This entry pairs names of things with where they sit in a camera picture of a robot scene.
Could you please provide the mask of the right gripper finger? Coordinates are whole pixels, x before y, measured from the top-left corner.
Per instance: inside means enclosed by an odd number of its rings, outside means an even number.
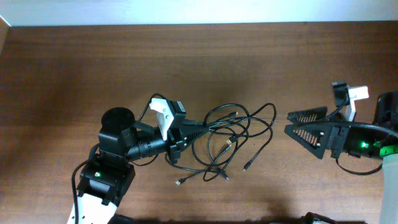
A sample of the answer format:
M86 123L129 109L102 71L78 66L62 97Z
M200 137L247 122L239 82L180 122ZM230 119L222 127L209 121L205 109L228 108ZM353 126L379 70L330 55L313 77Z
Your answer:
M294 125L285 127L284 133L303 146L316 158L322 159L326 150L330 128L320 124Z
M327 107L322 106L308 110L293 111L287 114L287 119L292 123L307 123L322 119L327 114Z

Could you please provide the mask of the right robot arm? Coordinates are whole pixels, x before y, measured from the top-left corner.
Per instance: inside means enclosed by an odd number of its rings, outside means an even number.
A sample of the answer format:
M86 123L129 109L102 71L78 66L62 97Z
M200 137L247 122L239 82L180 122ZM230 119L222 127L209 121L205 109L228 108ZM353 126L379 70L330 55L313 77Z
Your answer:
M356 122L355 103L368 96L365 87L336 90L334 112L328 114L326 107L289 112L284 132L318 159L329 150L334 159L347 153L380 160L370 171L384 173L380 222L397 223L397 93L379 96L372 123Z

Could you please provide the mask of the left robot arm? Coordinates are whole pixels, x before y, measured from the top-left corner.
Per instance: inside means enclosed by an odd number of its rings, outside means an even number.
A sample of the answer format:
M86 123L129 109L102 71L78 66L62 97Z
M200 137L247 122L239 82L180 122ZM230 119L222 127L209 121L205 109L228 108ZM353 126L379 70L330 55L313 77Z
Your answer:
M116 212L136 176L132 163L164 153L176 164L181 153L209 131L203 123L187 120L181 111L169 128L163 128L136 120L123 107L105 112L101 124L98 144L72 174L80 179L72 180L69 223L134 223Z

